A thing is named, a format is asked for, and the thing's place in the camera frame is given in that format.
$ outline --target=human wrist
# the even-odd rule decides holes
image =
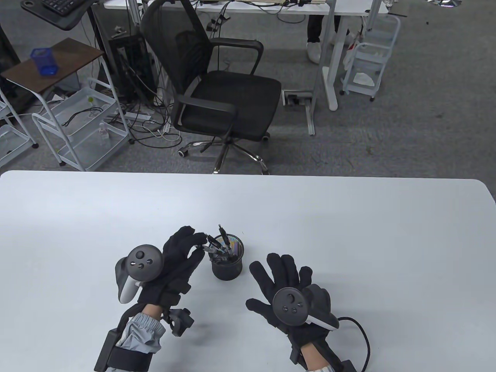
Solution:
[[[142,313],[145,315],[148,315],[149,317],[152,317],[156,320],[160,320],[162,318],[162,312],[164,310],[162,309],[161,306],[158,305],[153,305],[153,304],[147,304]]]
[[[329,366],[329,362],[318,352],[313,343],[308,343],[300,348],[308,371],[321,370]]]

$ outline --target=finger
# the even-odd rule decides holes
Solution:
[[[176,246],[181,240],[186,238],[187,236],[194,234],[194,228],[191,226],[183,226],[179,230],[177,230],[164,244],[164,252],[170,249],[171,247]]]
[[[308,266],[302,266],[300,269],[300,289],[308,287],[311,284],[311,275],[313,271]]]
[[[272,276],[274,277],[276,289],[287,287],[288,275],[286,273],[286,268],[282,263],[281,257],[279,257],[277,253],[269,253],[267,256],[267,263],[272,270]]]
[[[206,243],[207,235],[205,233],[196,233],[183,238],[178,244],[178,249],[187,257],[191,247],[200,246]]]
[[[263,268],[262,264],[259,261],[252,262],[249,266],[249,271],[255,278],[260,290],[262,291],[265,298],[271,302],[274,297],[274,282],[270,279],[267,271]]]
[[[263,316],[270,325],[277,327],[280,323],[279,319],[274,314],[271,305],[264,304],[262,301],[256,299],[249,299],[245,304],[248,310],[254,311],[255,313]]]
[[[202,249],[195,250],[191,256],[186,260],[181,262],[179,265],[170,267],[168,269],[168,274],[165,278],[162,278],[162,282],[170,282],[176,278],[189,279],[193,271],[198,267],[201,260],[205,256],[205,251]]]
[[[288,254],[283,254],[281,256],[281,260],[288,276],[288,285],[296,288],[300,283],[300,277],[298,276],[298,271],[296,270],[295,259]]]

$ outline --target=chrome chair base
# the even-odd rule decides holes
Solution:
[[[239,151],[240,153],[247,155],[250,159],[256,161],[258,164],[260,164],[260,167],[262,168],[262,174],[263,175],[269,175],[269,169],[265,165],[263,159],[256,155],[253,154],[251,151],[246,150],[245,148],[239,146],[237,143],[235,143],[233,140],[228,140],[226,142],[222,141],[193,141],[188,143],[186,146],[181,147],[178,150],[178,154],[181,157],[186,157],[188,155],[188,150],[191,148],[196,148],[196,147],[203,147],[200,152],[205,151],[207,148],[210,146],[222,146],[220,155],[217,157],[217,160],[215,161],[215,166],[213,170],[213,174],[219,174],[222,165],[224,164],[224,161],[226,160],[227,153],[229,151],[230,147],[233,147],[235,150]]]

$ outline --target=pen holder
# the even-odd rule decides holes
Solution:
[[[245,254],[245,246],[243,242],[235,235],[227,234],[229,238],[229,242],[231,246],[234,243],[238,243],[238,252],[235,257],[232,257],[231,260],[225,262],[214,262],[212,258],[213,254],[209,253],[210,261],[212,261],[212,272],[214,275],[220,280],[233,280],[236,279],[243,270],[243,254]],[[216,236],[215,240],[220,244],[224,243],[222,236]]]
[[[50,48],[33,49],[31,59],[34,61],[41,76],[53,76],[59,70],[59,66]]]

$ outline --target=white sneaker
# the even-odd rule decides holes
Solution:
[[[335,32],[332,33],[331,35],[331,44],[334,45],[336,43],[336,37],[337,34]],[[348,35],[346,35],[344,39],[344,45],[350,45],[355,41],[356,35],[350,32]]]
[[[307,56],[310,61],[318,64],[320,61],[320,53],[322,53],[320,43],[307,43]]]

